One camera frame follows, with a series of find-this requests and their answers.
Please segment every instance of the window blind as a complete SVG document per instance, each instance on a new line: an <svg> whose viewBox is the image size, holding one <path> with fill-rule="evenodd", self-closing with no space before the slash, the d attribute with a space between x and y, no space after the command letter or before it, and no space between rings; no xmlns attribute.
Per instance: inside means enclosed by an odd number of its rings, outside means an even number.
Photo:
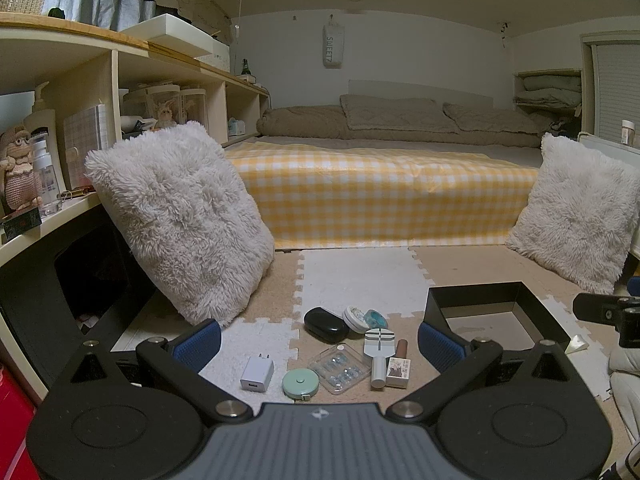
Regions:
<svg viewBox="0 0 640 480"><path fill-rule="evenodd" d="M594 44L595 135L621 142L622 121L640 130L640 44Z"/></svg>

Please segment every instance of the bed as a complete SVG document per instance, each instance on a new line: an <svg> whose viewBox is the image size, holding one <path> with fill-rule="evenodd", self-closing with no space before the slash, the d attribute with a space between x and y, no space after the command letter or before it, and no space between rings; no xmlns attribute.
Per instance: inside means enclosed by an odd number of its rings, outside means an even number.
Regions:
<svg viewBox="0 0 640 480"><path fill-rule="evenodd" d="M352 89L340 107L267 112L258 130L268 135L226 150L276 248L504 243L542 162L539 132L519 117L514 128L528 132L497 130L499 110L481 121L491 130L474 130L473 110L492 105L485 96L385 82ZM389 93L406 99L399 114L385 109ZM442 112L445 100L466 129ZM380 127L388 123L399 127Z"/></svg>

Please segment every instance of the green bottle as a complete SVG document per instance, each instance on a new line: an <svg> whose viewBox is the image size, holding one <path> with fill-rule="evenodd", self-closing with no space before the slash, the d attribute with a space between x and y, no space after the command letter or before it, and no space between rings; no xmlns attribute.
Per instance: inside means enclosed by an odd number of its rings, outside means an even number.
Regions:
<svg viewBox="0 0 640 480"><path fill-rule="evenodd" d="M251 70L249 70L249 62L246 59L242 60L242 72L240 75L251 75Z"/></svg>

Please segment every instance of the white wall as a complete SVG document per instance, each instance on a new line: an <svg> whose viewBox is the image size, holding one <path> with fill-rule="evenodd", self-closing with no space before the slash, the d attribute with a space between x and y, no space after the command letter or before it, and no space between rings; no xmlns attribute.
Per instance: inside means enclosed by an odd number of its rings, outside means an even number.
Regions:
<svg viewBox="0 0 640 480"><path fill-rule="evenodd" d="M581 34L639 29L640 16L617 16L545 28L517 36L511 39L514 71L581 68Z"/></svg>
<svg viewBox="0 0 640 480"><path fill-rule="evenodd" d="M0 95L0 134L19 124L31 113L33 92Z"/></svg>
<svg viewBox="0 0 640 480"><path fill-rule="evenodd" d="M340 69L322 65L322 26L330 14L346 28ZM273 107L337 104L349 79L472 92L493 97L499 108L510 108L513 97L513 59L500 35L414 14L298 10L246 16L232 46L232 66L236 53L236 73L247 58Z"/></svg>

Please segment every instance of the white bag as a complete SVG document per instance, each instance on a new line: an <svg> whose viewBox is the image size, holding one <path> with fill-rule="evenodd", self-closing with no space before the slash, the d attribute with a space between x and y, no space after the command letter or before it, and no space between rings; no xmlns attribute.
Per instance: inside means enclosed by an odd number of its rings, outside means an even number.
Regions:
<svg viewBox="0 0 640 480"><path fill-rule="evenodd" d="M322 35L324 36L324 48L322 49L324 66L340 68L344 51L344 27L334 22L332 15L329 22L322 28Z"/></svg>

